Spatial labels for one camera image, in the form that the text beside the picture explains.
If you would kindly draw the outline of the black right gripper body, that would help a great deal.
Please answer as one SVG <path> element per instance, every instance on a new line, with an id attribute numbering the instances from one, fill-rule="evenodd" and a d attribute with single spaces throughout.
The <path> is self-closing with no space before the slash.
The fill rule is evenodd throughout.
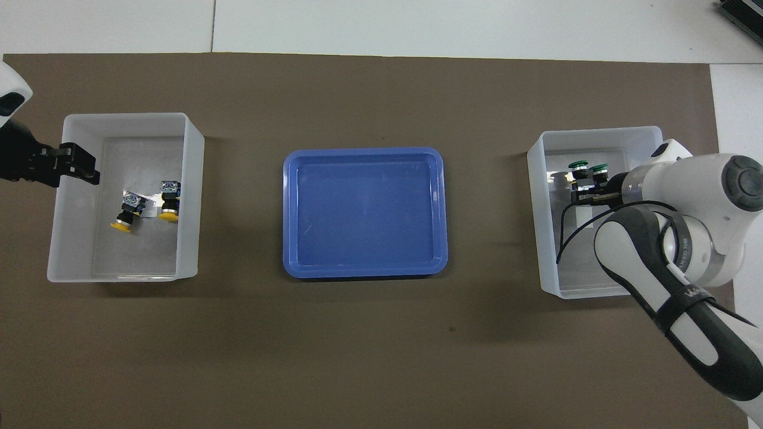
<path id="1" fill-rule="evenodd" d="M 607 184 L 602 188 L 597 196 L 598 206 L 621 206 L 624 203 L 622 199 L 622 183 L 626 179 L 626 173 L 618 173 L 611 176 Z"/>

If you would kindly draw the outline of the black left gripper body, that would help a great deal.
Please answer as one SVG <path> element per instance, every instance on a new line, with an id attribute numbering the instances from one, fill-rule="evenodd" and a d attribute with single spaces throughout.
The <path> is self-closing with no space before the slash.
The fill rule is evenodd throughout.
<path id="1" fill-rule="evenodd" d="M 25 125 L 7 122 L 1 129 L 1 178 L 59 186 L 54 152 L 54 147 L 39 142 Z"/>

